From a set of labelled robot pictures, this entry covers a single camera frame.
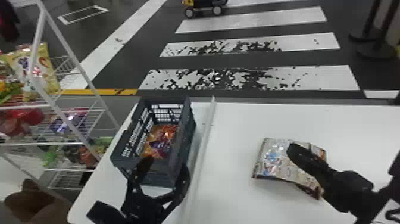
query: snack bag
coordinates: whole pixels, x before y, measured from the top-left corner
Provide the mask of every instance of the snack bag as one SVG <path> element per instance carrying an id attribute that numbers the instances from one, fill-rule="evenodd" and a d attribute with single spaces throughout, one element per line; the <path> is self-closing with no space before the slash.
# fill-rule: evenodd
<path id="1" fill-rule="evenodd" d="M 27 77 L 29 64 L 31 63 L 29 61 L 30 49 L 30 46 L 26 47 L 26 45 L 20 45 L 16 52 L 8 53 L 5 57 L 7 63 L 20 79 L 20 82 L 24 84 L 23 99 L 25 102 L 35 100 L 38 97 L 38 93 Z M 32 75 L 38 79 L 48 94 L 52 95 L 60 91 L 60 85 L 57 82 L 54 68 L 49 58 L 47 43 L 41 43 L 39 45 L 37 61 L 35 61 Z"/>
<path id="2" fill-rule="evenodd" d="M 326 161 L 325 150 L 310 143 L 296 142 L 290 139 L 265 138 L 258 153 L 252 177 L 293 182 L 307 194 L 319 198 L 321 192 L 316 178 L 296 166 L 286 154 L 291 143 L 310 149 Z"/>
<path id="3" fill-rule="evenodd" d="M 0 79 L 4 80 L 7 76 L 12 75 L 14 75 L 14 71 L 8 65 L 5 55 L 0 52 Z"/>
<path id="4" fill-rule="evenodd" d="M 171 141 L 174 138 L 177 127 L 178 125 L 153 126 L 146 140 L 141 157 L 167 158 L 172 150 Z"/>

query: toy car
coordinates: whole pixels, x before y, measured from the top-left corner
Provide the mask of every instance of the toy car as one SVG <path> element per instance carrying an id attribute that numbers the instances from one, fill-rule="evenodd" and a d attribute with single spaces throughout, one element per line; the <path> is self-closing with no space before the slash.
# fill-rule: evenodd
<path id="1" fill-rule="evenodd" d="M 182 0 L 182 4 L 188 5 L 185 9 L 186 18 L 194 18 L 205 10 L 211 10 L 214 15 L 221 15 L 223 6 L 228 0 Z"/>

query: black pole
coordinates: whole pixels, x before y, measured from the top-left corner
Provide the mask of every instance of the black pole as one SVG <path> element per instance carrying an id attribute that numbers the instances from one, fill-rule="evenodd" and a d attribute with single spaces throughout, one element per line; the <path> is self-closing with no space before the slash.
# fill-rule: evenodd
<path id="1" fill-rule="evenodd" d="M 382 0 L 375 0 L 372 4 L 371 11 L 368 15 L 363 29 L 355 29 L 349 34 L 350 39 L 354 41 L 375 41 L 378 38 L 378 31 L 373 27 L 379 5 Z"/>
<path id="2" fill-rule="evenodd" d="M 378 40 L 376 40 L 374 43 L 360 45 L 357 48 L 357 53 L 360 56 L 375 60 L 389 60 L 396 57 L 396 48 L 386 43 L 386 35 L 388 34 L 390 25 L 392 24 L 399 5 L 400 0 L 392 0 L 386 17 L 383 20 Z"/>
<path id="3" fill-rule="evenodd" d="M 388 34 L 388 31 L 389 31 L 390 25 L 392 24 L 393 19 L 395 18 L 396 11 L 399 8 L 399 4 L 400 4 L 400 0 L 392 0 L 389 10 L 387 11 L 385 20 L 383 21 L 379 39 L 376 41 L 376 43 L 374 45 L 374 49 L 379 49 L 382 46 L 382 44 L 385 42 L 386 35 Z"/>
<path id="4" fill-rule="evenodd" d="M 392 102 L 393 105 L 400 106 L 400 92 L 397 94 L 396 98 Z"/>

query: white crosswalk stripe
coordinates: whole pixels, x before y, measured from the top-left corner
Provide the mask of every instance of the white crosswalk stripe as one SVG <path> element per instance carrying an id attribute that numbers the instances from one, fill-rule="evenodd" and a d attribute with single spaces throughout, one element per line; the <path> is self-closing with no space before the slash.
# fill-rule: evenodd
<path id="1" fill-rule="evenodd" d="M 339 49 L 333 33 L 169 43 L 160 57 Z"/>
<path id="2" fill-rule="evenodd" d="M 183 20 L 175 33 L 323 23 L 326 21 L 321 7 L 308 7 L 294 10 L 266 11 L 261 13 Z"/>
<path id="3" fill-rule="evenodd" d="M 229 0 L 227 6 L 228 7 L 241 7 L 248 5 L 260 5 L 260 4 L 270 4 L 270 3 L 278 3 L 278 2 L 293 2 L 300 0 Z"/>
<path id="4" fill-rule="evenodd" d="M 151 70 L 139 89 L 337 91 L 359 87 L 349 66 L 293 66 Z"/>

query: chip bag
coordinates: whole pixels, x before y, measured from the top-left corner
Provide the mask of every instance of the chip bag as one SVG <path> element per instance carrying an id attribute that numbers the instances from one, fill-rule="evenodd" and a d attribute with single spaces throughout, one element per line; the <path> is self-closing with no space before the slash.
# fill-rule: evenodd
<path id="1" fill-rule="evenodd" d="M 319 198 L 321 188 L 316 178 L 300 169 L 286 154 L 291 143 L 311 150 L 312 153 L 326 161 L 325 150 L 313 144 L 290 139 L 265 138 L 257 155 L 252 177 L 293 182 L 307 194 Z"/>
<path id="2" fill-rule="evenodd" d="M 35 100 L 39 95 L 27 77 L 30 60 L 30 50 L 32 46 L 20 45 L 16 52 L 6 54 L 5 58 L 15 74 L 24 84 L 23 100 L 25 102 Z M 43 86 L 44 90 L 50 95 L 60 91 L 60 85 L 54 74 L 54 68 L 49 58 L 47 43 L 39 45 L 37 61 L 32 70 L 32 75 Z"/>

